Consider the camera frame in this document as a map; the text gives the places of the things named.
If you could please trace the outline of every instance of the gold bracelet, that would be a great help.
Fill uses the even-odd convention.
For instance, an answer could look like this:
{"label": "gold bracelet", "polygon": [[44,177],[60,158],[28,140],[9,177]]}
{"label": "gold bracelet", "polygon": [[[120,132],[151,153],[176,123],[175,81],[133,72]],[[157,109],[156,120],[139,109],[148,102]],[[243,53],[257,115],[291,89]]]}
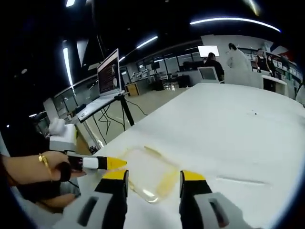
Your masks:
{"label": "gold bracelet", "polygon": [[51,182],[52,182],[52,181],[53,181],[53,179],[52,179],[52,172],[51,172],[51,169],[50,169],[50,167],[49,167],[49,163],[48,163],[47,158],[46,158],[44,155],[39,154],[38,159],[39,159],[39,162],[43,162],[44,165],[46,166],[46,168],[48,169],[49,174],[50,174],[50,177],[51,177]]}

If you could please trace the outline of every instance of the floor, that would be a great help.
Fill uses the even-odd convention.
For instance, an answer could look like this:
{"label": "floor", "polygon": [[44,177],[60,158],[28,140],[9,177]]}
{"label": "floor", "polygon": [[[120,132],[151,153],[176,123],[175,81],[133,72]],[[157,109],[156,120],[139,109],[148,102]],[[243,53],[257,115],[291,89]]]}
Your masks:
{"label": "floor", "polygon": [[[139,95],[139,96],[133,96],[133,97],[125,97],[127,101],[130,101],[134,104],[137,104],[145,114],[149,115],[168,101],[172,100],[176,96],[183,93],[187,88],[179,88],[177,85],[169,85],[165,90],[163,91],[150,91],[146,94]],[[145,118],[145,115],[142,113],[142,111],[139,109],[139,107],[127,102],[128,107],[130,109],[130,112],[132,114],[133,120],[135,123],[139,122],[141,119]],[[123,123],[123,115],[122,115],[122,107],[121,103],[119,101],[115,101],[112,103],[107,110],[107,115],[116,120],[108,120],[107,122],[106,118],[103,117],[101,121],[98,121],[100,117],[102,116],[102,112],[99,111],[94,115],[95,121],[101,131],[99,131],[97,125],[95,124],[95,121],[93,117],[89,118],[87,120],[87,124],[89,128],[91,129],[93,135],[98,140],[100,147],[103,147],[110,141],[112,141],[114,138],[116,138],[119,134],[121,134],[124,131],[123,125],[120,123]],[[130,127],[128,120],[125,115],[125,128],[128,129]],[[93,141],[89,140],[90,137],[88,135],[88,132],[84,128],[80,128],[81,133],[84,135],[85,139],[87,140],[88,144],[90,146],[93,145]]]}

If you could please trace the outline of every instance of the transparent plastic container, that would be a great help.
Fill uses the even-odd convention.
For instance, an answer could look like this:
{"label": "transparent plastic container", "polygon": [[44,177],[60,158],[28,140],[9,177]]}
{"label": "transparent plastic container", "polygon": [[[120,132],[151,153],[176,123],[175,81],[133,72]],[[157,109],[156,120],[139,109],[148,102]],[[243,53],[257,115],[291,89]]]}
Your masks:
{"label": "transparent plastic container", "polygon": [[178,166],[147,146],[130,148],[120,159],[127,161],[130,189],[148,203],[166,198],[179,181]]}

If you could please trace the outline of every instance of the laptop screen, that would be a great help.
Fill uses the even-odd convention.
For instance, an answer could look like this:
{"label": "laptop screen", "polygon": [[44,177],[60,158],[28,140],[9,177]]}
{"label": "laptop screen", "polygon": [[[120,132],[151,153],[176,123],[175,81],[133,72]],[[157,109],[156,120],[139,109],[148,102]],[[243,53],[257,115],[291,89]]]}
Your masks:
{"label": "laptop screen", "polygon": [[115,50],[97,69],[100,94],[121,91],[119,50]]}

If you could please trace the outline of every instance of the white tabletop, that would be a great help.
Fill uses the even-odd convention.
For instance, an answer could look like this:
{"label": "white tabletop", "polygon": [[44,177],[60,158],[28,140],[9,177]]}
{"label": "white tabletop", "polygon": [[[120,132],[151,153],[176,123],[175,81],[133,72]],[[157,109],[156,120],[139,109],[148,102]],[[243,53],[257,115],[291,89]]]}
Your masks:
{"label": "white tabletop", "polygon": [[86,120],[88,117],[90,117],[94,112],[100,110],[105,104],[108,104],[109,102],[114,100],[114,97],[117,96],[120,93],[124,93],[125,91],[115,93],[115,94],[109,94],[104,95],[102,97],[97,98],[96,100],[93,100],[91,103],[86,105],[84,109],[82,109],[80,112],[77,113],[78,119],[82,122]]}
{"label": "white tabletop", "polygon": [[287,83],[284,82],[283,80],[277,79],[277,78],[272,77],[272,76],[269,76],[269,75],[264,75],[264,74],[262,74],[262,77],[263,77],[264,79],[272,80],[272,81],[274,81],[274,82],[277,82],[277,83],[280,83],[280,84],[283,84],[283,85],[287,85]]}
{"label": "white tabletop", "polygon": [[[304,120],[303,106],[280,94],[199,83],[96,155],[119,156],[128,147],[152,147],[181,169],[203,174],[213,192],[221,192],[243,211],[250,226],[269,228],[301,178]],[[94,190],[97,177],[79,178],[81,192]],[[179,184],[159,204],[151,205],[131,190],[127,203],[125,229],[182,228]]]}

